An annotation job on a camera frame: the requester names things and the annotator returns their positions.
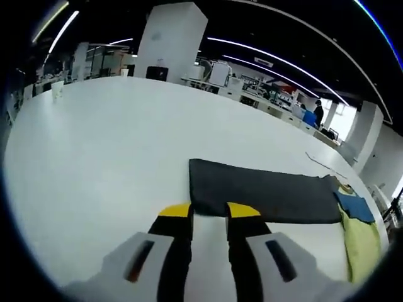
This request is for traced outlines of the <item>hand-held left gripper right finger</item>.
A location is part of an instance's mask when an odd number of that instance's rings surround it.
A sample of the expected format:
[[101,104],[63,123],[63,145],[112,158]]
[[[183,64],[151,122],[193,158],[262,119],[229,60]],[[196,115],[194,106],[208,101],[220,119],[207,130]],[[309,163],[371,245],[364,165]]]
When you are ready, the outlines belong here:
[[348,282],[318,268],[315,257],[283,233],[273,233],[254,208],[228,202],[229,262],[238,301],[347,301]]

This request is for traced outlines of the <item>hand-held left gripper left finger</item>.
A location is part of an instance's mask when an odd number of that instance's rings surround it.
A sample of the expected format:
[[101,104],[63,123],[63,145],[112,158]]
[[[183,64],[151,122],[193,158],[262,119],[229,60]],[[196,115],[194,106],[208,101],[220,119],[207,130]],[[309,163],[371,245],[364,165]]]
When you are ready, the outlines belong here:
[[168,206],[148,232],[106,255],[97,274],[62,292],[68,301],[183,301],[192,239],[192,205]]

